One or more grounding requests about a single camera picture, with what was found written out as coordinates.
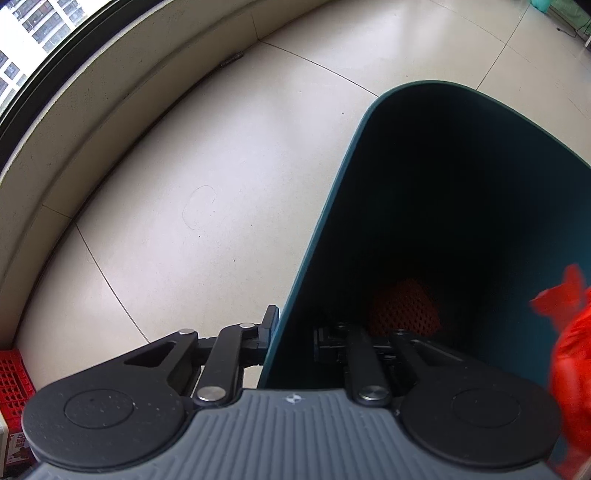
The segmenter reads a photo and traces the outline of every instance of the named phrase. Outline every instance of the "gray plastic housing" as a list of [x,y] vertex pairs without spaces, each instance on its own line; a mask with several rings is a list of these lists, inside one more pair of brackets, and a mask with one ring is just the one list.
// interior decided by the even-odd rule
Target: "gray plastic housing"
[[164,453],[116,472],[72,472],[42,463],[31,480],[559,480],[544,463],[476,472],[413,444],[394,416],[344,390],[245,390],[202,410]]

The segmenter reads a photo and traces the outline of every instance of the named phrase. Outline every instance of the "floor tile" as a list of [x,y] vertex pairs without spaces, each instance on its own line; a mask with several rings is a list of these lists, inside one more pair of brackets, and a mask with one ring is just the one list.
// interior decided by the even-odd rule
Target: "floor tile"
[[145,344],[76,228],[25,312],[17,348],[37,389]]
[[259,322],[282,307],[374,96],[266,44],[200,85],[79,220],[149,340]]
[[512,48],[503,51],[479,90],[525,115],[591,163],[591,122],[556,80]]
[[509,46],[536,68],[559,82],[567,96],[591,119],[591,51],[581,38],[556,30],[565,28],[535,8],[525,13]]
[[503,43],[430,0],[341,0],[265,41],[380,94],[413,80],[478,87]]
[[507,42],[530,0],[433,0]]

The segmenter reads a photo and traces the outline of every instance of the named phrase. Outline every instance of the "green fabric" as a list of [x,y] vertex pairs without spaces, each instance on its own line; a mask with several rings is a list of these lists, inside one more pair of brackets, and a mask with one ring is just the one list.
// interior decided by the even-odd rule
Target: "green fabric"
[[591,34],[591,19],[574,0],[552,0],[551,6],[575,30]]

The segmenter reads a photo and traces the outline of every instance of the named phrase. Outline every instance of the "teal trash bin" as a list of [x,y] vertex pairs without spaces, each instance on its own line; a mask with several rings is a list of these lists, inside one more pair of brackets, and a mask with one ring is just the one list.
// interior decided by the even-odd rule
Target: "teal trash bin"
[[591,171],[560,141],[470,88],[395,88],[355,133],[274,326],[259,383],[343,386],[315,327],[370,321],[376,292],[418,282],[437,341],[546,385],[556,334],[529,301],[566,265],[591,272]]

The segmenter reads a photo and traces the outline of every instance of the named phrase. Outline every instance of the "teal plastic bag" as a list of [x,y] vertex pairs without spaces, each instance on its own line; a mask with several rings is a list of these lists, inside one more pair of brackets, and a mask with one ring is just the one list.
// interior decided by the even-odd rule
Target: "teal plastic bag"
[[546,13],[546,10],[550,7],[550,3],[551,0],[531,0],[531,4],[542,13]]

